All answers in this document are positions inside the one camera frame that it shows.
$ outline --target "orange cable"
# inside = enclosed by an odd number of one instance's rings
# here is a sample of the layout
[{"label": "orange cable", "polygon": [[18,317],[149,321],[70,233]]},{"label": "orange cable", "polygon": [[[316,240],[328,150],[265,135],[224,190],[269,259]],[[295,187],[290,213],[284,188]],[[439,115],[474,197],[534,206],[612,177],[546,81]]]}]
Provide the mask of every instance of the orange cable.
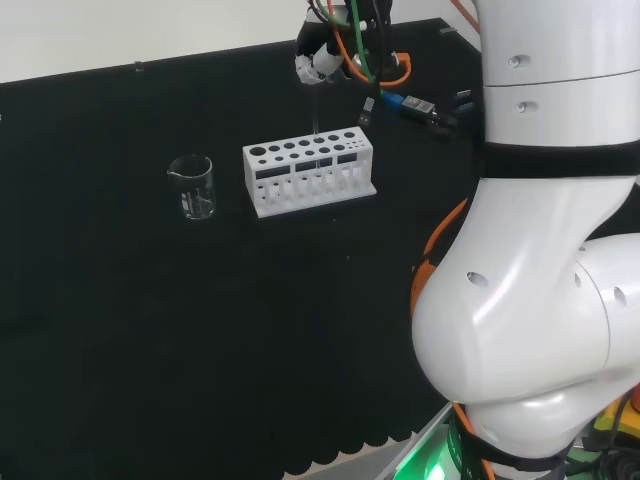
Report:
[{"label": "orange cable", "polygon": [[433,246],[438,241],[438,237],[440,237],[440,234],[442,234],[444,229],[447,228],[449,224],[453,222],[458,215],[460,215],[460,212],[462,212],[462,209],[466,204],[467,204],[467,199],[465,198],[462,202],[460,202],[460,204],[456,208],[453,209],[453,211],[449,215],[446,216],[446,218],[440,223],[440,225],[438,225],[438,228],[436,228],[433,231],[433,233],[431,234],[431,237],[429,237],[427,246],[424,248],[425,255],[429,253],[431,249],[433,249]]},{"label": "orange cable", "polygon": [[[331,3],[331,0],[327,0],[327,7],[329,7],[329,14],[333,16],[333,5]],[[342,37],[340,36],[340,32],[335,26],[333,27],[333,34],[336,36],[336,41],[338,42],[338,48],[340,49],[340,53],[344,57],[345,62],[347,62],[347,65],[349,66],[349,70],[353,72],[353,74],[358,78],[358,80],[362,80],[365,83],[369,83],[369,79],[365,77],[362,74],[362,72],[360,72],[358,67],[356,67],[351,61],[351,58],[349,57],[349,53],[347,52],[347,49],[344,46],[344,42],[342,41]],[[404,65],[404,68],[406,69],[405,74],[398,80],[394,80],[392,82],[381,82],[380,87],[397,87],[398,85],[401,85],[404,82],[406,82],[407,79],[411,76],[411,57],[409,56],[409,54],[398,53],[398,61]]]},{"label": "orange cable", "polygon": [[462,5],[460,3],[460,0],[451,0],[451,3],[453,3],[453,6],[456,7],[458,9],[458,11],[462,14],[462,16],[464,18],[467,19],[467,22],[469,22],[471,24],[471,26],[473,27],[473,29],[480,33],[480,24],[478,23],[478,21],[473,17],[473,15],[471,15],[471,13],[469,13],[469,10],[467,10],[466,8],[464,8],[464,5]]},{"label": "orange cable", "polygon": [[[464,413],[464,410],[462,410],[462,407],[455,402],[451,402],[451,404],[453,405],[453,409],[456,411],[458,418],[464,425],[464,428],[466,428],[470,434],[475,435],[476,432],[473,429],[473,425],[471,425],[471,422],[467,418],[467,415]],[[494,475],[493,470],[491,470],[491,465],[489,465],[489,462],[483,459],[482,465],[484,466],[484,470],[487,472],[487,477],[489,478],[489,480],[496,480],[496,476]]]}]

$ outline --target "glass beaker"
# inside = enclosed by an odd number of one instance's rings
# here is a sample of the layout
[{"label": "glass beaker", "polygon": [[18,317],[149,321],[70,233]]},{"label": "glass beaker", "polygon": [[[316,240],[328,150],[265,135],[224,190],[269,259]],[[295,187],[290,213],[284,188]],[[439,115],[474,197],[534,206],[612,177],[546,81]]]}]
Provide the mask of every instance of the glass beaker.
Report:
[{"label": "glass beaker", "polygon": [[177,194],[185,217],[203,220],[216,211],[213,190],[213,164],[203,155],[185,155],[174,160],[167,175]]}]

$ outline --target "black band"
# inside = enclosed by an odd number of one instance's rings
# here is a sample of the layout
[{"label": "black band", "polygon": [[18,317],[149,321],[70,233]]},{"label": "black band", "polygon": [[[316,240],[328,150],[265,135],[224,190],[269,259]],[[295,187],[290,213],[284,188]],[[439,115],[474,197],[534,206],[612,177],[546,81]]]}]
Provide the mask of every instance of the black band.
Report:
[{"label": "black band", "polygon": [[522,458],[510,455],[498,450],[493,445],[485,442],[479,437],[469,433],[460,422],[457,415],[454,415],[455,427],[457,434],[460,436],[462,449],[466,452],[473,452],[473,456],[478,459],[487,460],[488,462],[499,463],[507,467],[513,467],[521,472],[546,472],[547,470],[555,470],[563,467],[564,461],[571,450],[573,442],[569,444],[561,452],[546,458]]},{"label": "black band", "polygon": [[477,161],[485,178],[640,175],[640,140],[598,147],[525,147],[486,143]]}]

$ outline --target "cable connector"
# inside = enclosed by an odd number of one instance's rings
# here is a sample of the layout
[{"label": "cable connector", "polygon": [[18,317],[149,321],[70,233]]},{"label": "cable connector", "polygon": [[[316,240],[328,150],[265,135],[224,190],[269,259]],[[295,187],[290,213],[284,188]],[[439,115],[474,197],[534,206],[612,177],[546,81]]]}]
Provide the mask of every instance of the cable connector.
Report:
[{"label": "cable connector", "polygon": [[396,112],[400,112],[402,110],[402,102],[404,102],[404,97],[402,95],[398,95],[397,93],[389,93],[382,92],[382,99],[384,103],[389,105],[391,109]]}]

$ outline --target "green light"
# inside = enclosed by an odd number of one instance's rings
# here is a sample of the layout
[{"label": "green light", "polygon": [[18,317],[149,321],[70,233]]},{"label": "green light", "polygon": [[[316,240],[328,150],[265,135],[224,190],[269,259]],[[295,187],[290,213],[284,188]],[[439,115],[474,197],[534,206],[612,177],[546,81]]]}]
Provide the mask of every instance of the green light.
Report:
[{"label": "green light", "polygon": [[431,471],[424,476],[424,480],[444,480],[444,470],[436,463]]}]

